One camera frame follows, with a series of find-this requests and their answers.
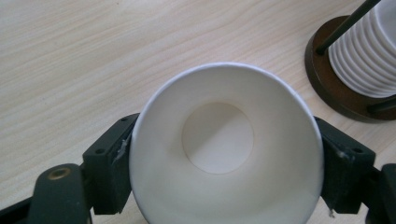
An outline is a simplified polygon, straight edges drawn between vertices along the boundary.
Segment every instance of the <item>white paper cup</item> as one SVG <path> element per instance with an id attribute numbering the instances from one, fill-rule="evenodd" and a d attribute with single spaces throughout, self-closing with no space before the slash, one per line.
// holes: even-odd
<path id="1" fill-rule="evenodd" d="M 134 126 L 130 164 L 150 224 L 305 223 L 323 179 L 303 100 L 241 63 L 205 64 L 164 84 Z"/>
<path id="2" fill-rule="evenodd" d="M 329 48 L 335 74 L 373 98 L 396 94 L 396 1 L 383 0 Z"/>

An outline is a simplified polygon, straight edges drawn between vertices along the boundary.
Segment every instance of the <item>stacked white cups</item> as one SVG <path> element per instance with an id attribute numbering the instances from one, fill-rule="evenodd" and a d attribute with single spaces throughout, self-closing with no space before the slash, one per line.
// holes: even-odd
<path id="1" fill-rule="evenodd" d="M 383 0 L 329 48 L 335 74 L 373 98 L 396 94 L 396 0 Z"/>

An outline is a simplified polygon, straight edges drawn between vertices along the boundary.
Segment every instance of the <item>round wooden stand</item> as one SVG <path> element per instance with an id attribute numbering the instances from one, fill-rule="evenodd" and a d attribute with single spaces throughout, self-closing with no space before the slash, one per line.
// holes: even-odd
<path id="1" fill-rule="evenodd" d="M 329 53 L 316 53 L 317 47 L 347 18 L 338 17 L 324 23 L 309 40 L 305 49 L 305 69 L 309 81 L 320 98 L 335 111 L 352 119 L 379 122 L 395 120 L 396 108 L 377 110 L 376 105 L 394 102 L 396 95 L 387 98 L 371 98 L 361 95 L 346 86 L 334 73 Z"/>

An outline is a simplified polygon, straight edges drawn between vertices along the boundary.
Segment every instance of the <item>wooden table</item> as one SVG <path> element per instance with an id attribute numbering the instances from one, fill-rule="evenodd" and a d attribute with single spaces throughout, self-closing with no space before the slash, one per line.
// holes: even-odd
<path id="1" fill-rule="evenodd" d="M 363 1 L 40 1 L 0 3 L 0 209 L 32 195 L 51 166 L 82 162 L 111 124 L 141 111 L 166 80 L 202 63 L 257 65 L 284 79 L 313 114 L 396 161 L 396 122 L 368 124 L 330 109 L 313 91 L 304 49 L 325 21 Z M 308 223 L 329 217 L 322 200 Z M 147 223 L 131 197 L 95 223 Z"/>

